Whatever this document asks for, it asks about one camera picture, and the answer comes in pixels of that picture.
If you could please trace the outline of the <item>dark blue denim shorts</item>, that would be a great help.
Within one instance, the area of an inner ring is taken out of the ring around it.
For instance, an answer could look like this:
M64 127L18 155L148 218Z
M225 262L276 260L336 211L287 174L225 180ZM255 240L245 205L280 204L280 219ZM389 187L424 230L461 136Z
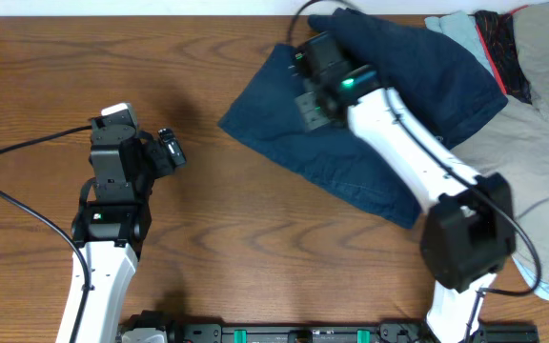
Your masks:
M447 149L463 143L508 103L495 78L448 36L356 10L312 15L355 59L385 69L413 115ZM420 206L388 164L346 128L307 131L296 98L304 92L295 49L277 45L219 127L247 147L358 209L410 229Z

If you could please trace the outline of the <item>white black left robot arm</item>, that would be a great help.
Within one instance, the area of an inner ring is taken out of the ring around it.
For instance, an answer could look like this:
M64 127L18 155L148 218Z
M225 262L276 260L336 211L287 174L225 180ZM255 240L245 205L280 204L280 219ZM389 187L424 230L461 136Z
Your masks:
M94 176L80 191L71 239L71 288L59 342L113 342L127 289L152 223L155 180L185 165L172 130L140 129L132 105L120 103L91 120Z

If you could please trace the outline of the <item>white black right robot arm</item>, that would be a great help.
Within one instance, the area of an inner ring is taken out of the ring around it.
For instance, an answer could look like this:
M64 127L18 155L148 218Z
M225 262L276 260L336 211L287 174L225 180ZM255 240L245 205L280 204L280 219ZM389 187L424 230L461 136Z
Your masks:
M446 149L372 65L323 32L295 52L313 113L343 120L410 190L426 219L420 253L436 280L426 324L438 342L480 340L483 297L516 249L511 190Z

